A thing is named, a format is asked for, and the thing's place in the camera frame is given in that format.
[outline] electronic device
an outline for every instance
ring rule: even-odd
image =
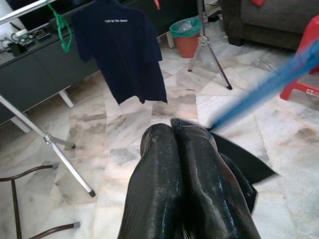
[[[13,10],[17,10],[21,7],[24,7],[28,4],[35,2],[36,0],[6,0],[7,3],[11,6]],[[52,2],[51,5],[58,13],[65,13],[74,8],[77,8],[85,3],[88,3],[92,0],[58,0]],[[49,9],[48,6],[43,6],[39,9],[36,9],[26,15],[21,16],[19,19],[23,25],[29,31],[48,24],[49,20],[54,18],[53,12]]]

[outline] white cabinet leg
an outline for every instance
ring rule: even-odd
[[[72,101],[68,97],[68,94],[66,93],[65,90],[59,91],[59,95],[62,97],[64,102],[68,105],[68,107],[70,107],[70,108],[74,107],[74,104],[72,103]]]
[[[11,122],[18,126],[23,132],[29,133],[31,129],[27,126],[22,120],[20,120],[17,116],[11,119]]]
[[[174,48],[175,47],[174,38],[170,31],[166,33],[166,38],[167,38],[169,48]]]

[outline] dark gray cabinet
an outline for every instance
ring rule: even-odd
[[[75,40],[69,53],[56,38],[28,51],[0,67],[0,94],[19,110],[25,111],[66,87],[97,71],[92,59],[84,63],[78,56]],[[14,115],[0,104],[0,124]]]

